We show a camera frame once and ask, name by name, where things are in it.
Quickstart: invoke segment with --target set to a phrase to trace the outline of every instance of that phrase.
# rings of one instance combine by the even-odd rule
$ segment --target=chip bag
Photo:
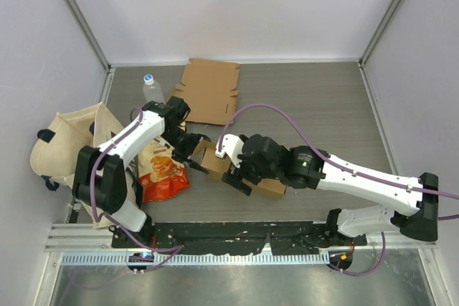
[[[172,159],[173,148],[156,138],[138,154],[143,202],[164,201],[189,187],[185,166]]]

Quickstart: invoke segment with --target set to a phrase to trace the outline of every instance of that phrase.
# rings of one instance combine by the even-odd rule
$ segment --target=bottle cap
[[[152,85],[155,82],[155,79],[153,79],[153,75],[146,75],[145,77],[143,77],[143,81],[147,85]]]

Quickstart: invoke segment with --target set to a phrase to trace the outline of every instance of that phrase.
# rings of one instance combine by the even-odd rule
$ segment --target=small cardboard box
[[[236,112],[239,64],[207,59],[189,62],[171,95],[183,98],[191,108],[187,121],[225,125]]]
[[[204,151],[201,160],[201,166],[209,171],[209,178],[221,181],[223,173],[228,171],[231,165],[229,158],[220,159],[215,156],[215,143],[203,140],[194,151],[194,155]],[[263,196],[270,197],[272,199],[281,199],[285,194],[286,187],[275,179],[263,179],[256,186],[249,181],[243,180],[250,188],[253,193],[258,193]]]

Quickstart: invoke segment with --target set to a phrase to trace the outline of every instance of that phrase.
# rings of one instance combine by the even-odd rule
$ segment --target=beige bag
[[[37,175],[43,177],[48,189],[56,190],[60,184],[72,188],[80,149],[85,145],[99,146],[122,129],[123,126],[103,103],[73,113],[58,113],[47,129],[38,132],[39,140],[32,149],[30,165]],[[133,204],[136,204],[135,175],[132,169],[126,171],[128,199]],[[82,204],[93,218],[91,206]],[[111,225],[105,217],[98,224],[93,218],[93,223],[95,228]]]

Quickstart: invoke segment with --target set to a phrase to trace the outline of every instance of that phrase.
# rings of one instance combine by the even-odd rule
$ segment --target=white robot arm
[[[78,153],[73,196],[91,205],[91,193],[96,206],[132,232],[148,232],[151,218],[129,201],[125,169],[136,155],[154,138],[161,136],[174,150],[172,158],[191,168],[207,172],[191,159],[191,155],[205,135],[186,133],[180,128],[190,109],[180,98],[171,97],[167,104],[149,102],[142,113],[119,134],[97,148],[85,146]],[[100,164],[97,159],[103,156]],[[91,185],[90,175],[99,172]]]
[[[433,242],[437,240],[437,196],[427,195],[412,188],[437,190],[438,177],[424,173],[420,178],[394,176],[344,161],[327,152],[323,161],[308,146],[286,149],[274,140],[253,135],[227,134],[223,137],[222,149],[215,154],[219,158],[231,159],[232,167],[224,174],[223,181],[250,195],[247,179],[258,184],[262,178],[279,179],[293,188],[318,188],[358,196],[378,203],[365,209],[335,209],[328,215],[331,231],[355,237],[366,233],[396,231],[413,239]],[[344,166],[352,174],[338,168]],[[400,183],[400,189],[388,184],[359,176],[365,173],[387,182]]]

